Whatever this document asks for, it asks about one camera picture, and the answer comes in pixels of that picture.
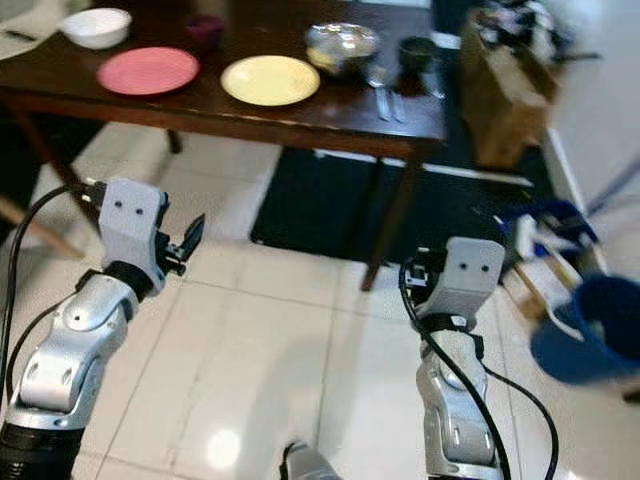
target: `black wire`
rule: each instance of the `black wire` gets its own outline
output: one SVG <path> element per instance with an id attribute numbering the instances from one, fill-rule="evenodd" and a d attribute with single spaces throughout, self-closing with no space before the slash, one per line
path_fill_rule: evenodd
<path id="1" fill-rule="evenodd" d="M 57 302 L 51 305 L 45 311 L 40 312 L 40 314 L 36 318 L 31 320 L 31 323 L 27 326 L 27 328 L 24 329 L 24 331 L 22 332 L 22 335 L 20 335 L 20 338 L 16 342 L 15 347 L 13 347 L 11 356 L 9 357 L 9 363 L 7 363 L 7 373 L 6 373 L 6 382 L 5 382 L 7 387 L 7 401 L 10 401 L 11 398 L 13 397 L 13 371 L 15 369 L 16 361 L 18 360 L 18 355 L 20 354 L 20 350 L 22 349 L 24 342 L 27 341 L 27 338 L 29 337 L 33 329 L 36 328 L 38 324 L 42 320 L 44 320 L 47 315 L 53 312 L 58 307 L 58 305 L 60 305 L 63 301 L 64 300 L 61 300 L 60 302 Z"/>
<path id="2" fill-rule="evenodd" d="M 433 351 L 440 357 L 440 359 L 445 363 L 449 369 L 458 377 L 458 379 L 462 382 L 465 388 L 469 391 L 471 398 L 475 402 L 478 410 L 482 414 L 485 422 L 487 422 L 487 426 L 489 427 L 489 431 L 491 432 L 491 436 L 496 444 L 496 450 L 498 453 L 498 461 L 500 467 L 502 469 L 502 474 L 504 480 L 511 480 L 511 470 L 509 469 L 509 458 L 507 457 L 507 451 L 504 448 L 504 443 L 502 443 L 502 437 L 500 436 L 500 432 L 498 431 L 498 427 L 493 421 L 493 417 L 491 416 L 491 412 L 487 408 L 487 405 L 484 403 L 484 400 L 476 390 L 476 387 L 471 383 L 469 377 L 465 375 L 465 373 L 456 365 L 456 363 L 447 355 L 447 353 L 440 348 L 438 342 L 436 342 L 431 336 L 431 332 L 426 329 L 421 328 L 420 321 L 416 312 L 411 304 L 411 300 L 409 299 L 409 294 L 407 293 L 407 285 L 405 274 L 407 271 L 407 265 L 409 265 L 413 261 L 413 258 L 409 258 L 405 263 L 400 266 L 400 277 L 399 277 L 399 286 L 400 286 L 400 295 L 402 296 L 402 302 L 404 303 L 404 307 L 411 318 L 411 323 L 416 326 L 418 329 L 418 333 L 420 336 L 427 342 L 429 347 L 433 349 Z"/>
<path id="3" fill-rule="evenodd" d="M 520 393 L 522 393 L 525 397 L 533 402 L 533 404 L 538 407 L 538 410 L 542 413 L 542 416 L 547 421 L 547 425 L 549 425 L 549 433 L 551 434 L 551 459 L 549 460 L 549 467 L 547 468 L 547 474 L 544 476 L 545 480 L 551 480 L 556 473 L 556 467 L 558 466 L 558 452 L 560 451 L 560 442 L 558 440 L 558 430 L 556 429 L 556 424 L 553 423 L 553 418 L 549 414 L 549 411 L 546 409 L 544 404 L 538 400 L 538 398 L 531 393 L 529 390 L 524 388 L 522 385 L 517 384 L 513 380 L 510 380 L 506 377 L 503 377 L 499 373 L 494 372 L 485 364 L 482 364 L 486 372 L 500 380 L 501 382 L 506 383 L 510 387 L 515 388 Z"/>
<path id="4" fill-rule="evenodd" d="M 16 235 L 11 244 L 9 252 L 9 274 L 7 275 L 7 295 L 4 304 L 2 317 L 2 328 L 0 329 L 0 385 L 4 384 L 5 372 L 7 369 L 7 354 L 9 353 L 9 337 L 11 335 L 11 320 L 13 318 L 13 306 L 16 301 L 18 255 L 20 244 L 29 224 L 38 211 L 49 201 L 66 192 L 78 192 L 84 189 L 85 185 L 78 183 L 73 185 L 63 185 L 39 198 L 27 211 L 22 222 L 16 229 Z M 2 408 L 3 389 L 0 388 L 0 409 Z"/>

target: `cutlery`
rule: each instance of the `cutlery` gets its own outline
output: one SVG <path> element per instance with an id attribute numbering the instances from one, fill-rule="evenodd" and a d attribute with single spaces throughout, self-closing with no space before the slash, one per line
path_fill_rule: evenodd
<path id="1" fill-rule="evenodd" d="M 445 97 L 444 90 L 442 90 L 440 84 L 440 59 L 437 56 L 433 58 L 429 70 L 425 73 L 424 82 L 431 95 L 440 100 Z"/>
<path id="2" fill-rule="evenodd" d="M 395 111 L 396 120 L 398 120 L 400 123 L 406 123 L 407 116 L 404 113 L 402 95 L 400 95 L 395 90 L 391 90 L 391 100 L 393 100 L 393 110 Z"/>
<path id="3" fill-rule="evenodd" d="M 374 65 L 367 75 L 367 84 L 376 92 L 376 102 L 378 104 L 378 114 L 380 118 L 389 122 L 391 121 L 391 113 L 389 111 L 389 101 L 387 100 L 387 90 L 384 87 L 386 74 L 387 71 L 384 68 Z"/>

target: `robotic hand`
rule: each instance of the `robotic hand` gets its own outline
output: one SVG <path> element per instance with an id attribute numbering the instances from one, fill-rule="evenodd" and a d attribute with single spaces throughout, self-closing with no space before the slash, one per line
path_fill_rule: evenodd
<path id="1" fill-rule="evenodd" d="M 204 215 L 180 246 L 159 232 L 166 193 L 125 179 L 96 183 L 104 271 L 88 272 L 53 314 L 47 338 L 31 355 L 0 432 L 0 480 L 67 480 L 80 449 L 106 365 L 147 296 L 158 295 L 199 244 Z"/>

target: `plate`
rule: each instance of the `plate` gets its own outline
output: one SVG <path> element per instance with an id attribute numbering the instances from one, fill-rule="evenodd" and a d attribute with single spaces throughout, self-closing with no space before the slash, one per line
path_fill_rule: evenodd
<path id="1" fill-rule="evenodd" d="M 184 50 L 137 48 L 107 60 L 98 70 L 98 83 L 123 95 L 157 95 L 185 86 L 199 70 L 198 60 Z"/>
<path id="2" fill-rule="evenodd" d="M 320 75 L 297 58 L 261 55 L 229 65 L 221 82 L 222 88 L 238 100 L 275 107 L 313 95 L 320 86 Z"/>

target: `metal pot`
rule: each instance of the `metal pot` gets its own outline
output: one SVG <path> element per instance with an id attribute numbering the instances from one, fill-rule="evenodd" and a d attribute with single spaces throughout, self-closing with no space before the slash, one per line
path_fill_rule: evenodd
<path id="1" fill-rule="evenodd" d="M 366 73 L 380 49 L 373 30 L 350 23 L 314 25 L 306 40 L 311 63 L 334 77 Z"/>

